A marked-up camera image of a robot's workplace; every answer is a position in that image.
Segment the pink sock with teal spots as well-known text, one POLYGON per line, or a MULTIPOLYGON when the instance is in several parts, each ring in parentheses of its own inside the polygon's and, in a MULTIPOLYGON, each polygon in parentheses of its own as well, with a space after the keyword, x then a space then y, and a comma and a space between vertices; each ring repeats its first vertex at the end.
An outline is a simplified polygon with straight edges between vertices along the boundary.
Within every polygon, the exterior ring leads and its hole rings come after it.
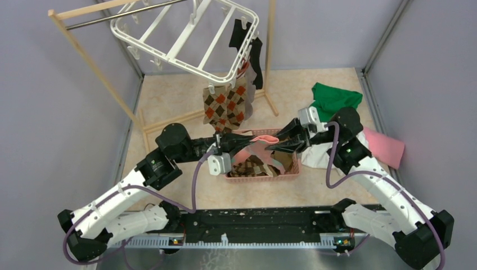
POLYGON ((284 166, 279 161, 271 157, 272 151, 266 150, 268 146, 273 146, 279 143, 279 141, 280 140, 277 137, 272 135, 257 136, 250 140, 250 145, 244 147, 231 159, 231 163, 232 165, 237 165, 253 155, 264 164, 277 168, 280 173, 285 173, 286 169, 284 166))

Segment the white plastic clip hanger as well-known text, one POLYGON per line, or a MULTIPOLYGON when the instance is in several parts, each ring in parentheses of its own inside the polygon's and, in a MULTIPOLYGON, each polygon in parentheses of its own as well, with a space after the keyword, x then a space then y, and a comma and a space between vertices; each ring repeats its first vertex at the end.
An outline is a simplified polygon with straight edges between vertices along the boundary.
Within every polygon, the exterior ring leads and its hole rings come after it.
POLYGON ((154 57, 154 62, 160 65, 161 62, 167 62, 177 68, 180 68, 184 71, 187 71, 193 75, 197 75, 206 79, 209 82, 209 92, 215 92, 215 86, 228 86, 234 87, 236 84, 236 80, 239 77, 237 72, 239 68, 242 67, 243 63, 249 59, 250 51, 251 51, 251 43, 253 39, 257 37, 257 27, 259 24, 259 17, 258 15, 235 2, 222 0, 218 1, 221 5, 225 7, 226 14, 224 16, 224 21, 220 25, 217 33, 210 41, 209 47, 207 48, 204 56, 202 57, 201 62, 194 66, 188 62, 184 62, 177 58, 177 55, 182 50, 183 46, 188 41, 189 37, 192 35, 194 30, 199 25, 203 15, 206 13, 207 9, 209 8, 210 4, 212 3, 211 0, 206 1, 193 1, 193 9, 190 15, 189 22, 184 27, 183 31, 177 38, 177 40, 172 45, 171 49, 168 52, 163 52, 149 44, 146 43, 149 36, 159 27, 160 23, 166 17, 167 13, 169 12, 172 5, 178 3, 178 1, 169 1, 164 2, 161 4, 156 4, 154 6, 146 6, 144 8, 140 8, 137 10, 132 10, 134 3, 127 3, 123 6, 119 13, 112 16, 110 18, 110 28, 113 33, 118 39, 128 44, 128 49, 131 51, 133 57, 138 60, 140 57, 137 54, 137 51, 140 50, 142 52, 146 52, 149 55, 154 57), (131 15, 132 17, 136 16, 136 13, 143 12, 150 9, 160 8, 162 7, 163 10, 158 14, 156 19, 151 23, 151 25, 147 28, 147 30, 142 34, 140 38, 134 38, 127 31, 122 30, 119 26, 119 22, 122 17, 131 15), (235 12, 239 12, 243 14, 240 21, 240 27, 242 30, 245 31, 244 40, 239 43, 238 51, 235 56, 235 59, 227 73, 226 76, 216 76, 208 71, 204 70, 204 67, 210 58, 213 50, 215 49, 220 37, 222 36, 228 22, 232 19, 232 16, 235 12))

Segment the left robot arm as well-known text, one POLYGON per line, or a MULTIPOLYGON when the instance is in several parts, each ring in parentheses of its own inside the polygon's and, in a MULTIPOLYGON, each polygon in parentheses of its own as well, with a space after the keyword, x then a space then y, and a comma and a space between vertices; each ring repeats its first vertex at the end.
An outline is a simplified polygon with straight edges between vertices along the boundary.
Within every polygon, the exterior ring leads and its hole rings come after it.
POLYGON ((150 210, 133 214, 127 210, 148 195, 159 196, 161 189, 182 175, 180 163, 195 162, 200 167, 209 157, 217 156, 212 172, 224 174, 231 169, 232 157, 256 140, 253 135, 223 132, 193 139, 184 125, 167 125, 156 138, 157 148, 114 187, 82 208, 58 214, 65 231, 64 256, 74 264, 89 265, 99 262, 118 242, 150 231, 176 231, 185 207, 171 199, 150 210))

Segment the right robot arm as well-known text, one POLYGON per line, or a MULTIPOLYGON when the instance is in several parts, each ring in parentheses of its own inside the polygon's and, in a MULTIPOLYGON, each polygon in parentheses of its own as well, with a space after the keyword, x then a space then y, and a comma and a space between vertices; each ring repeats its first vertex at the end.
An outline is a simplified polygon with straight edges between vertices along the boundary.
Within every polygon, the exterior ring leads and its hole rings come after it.
POLYGON ((361 131, 360 115, 353 107, 341 108, 327 123, 319 121, 313 108, 301 109, 299 116, 277 133, 279 142, 269 149, 301 153, 330 143, 326 186, 334 189, 351 179, 386 210, 380 214, 344 199, 335 205, 331 227, 338 232, 357 229, 381 240, 413 269, 443 269, 454 218, 446 210, 435 211, 416 199, 388 174, 358 139, 361 131))

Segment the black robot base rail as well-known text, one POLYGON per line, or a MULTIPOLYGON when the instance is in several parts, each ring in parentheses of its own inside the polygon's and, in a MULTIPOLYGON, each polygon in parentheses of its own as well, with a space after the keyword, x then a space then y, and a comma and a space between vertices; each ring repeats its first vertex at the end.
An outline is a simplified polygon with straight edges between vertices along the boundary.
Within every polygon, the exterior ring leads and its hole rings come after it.
POLYGON ((215 209, 173 212, 165 229, 135 236, 130 248, 320 249, 331 256, 362 247, 367 233, 339 223, 331 206, 215 209))

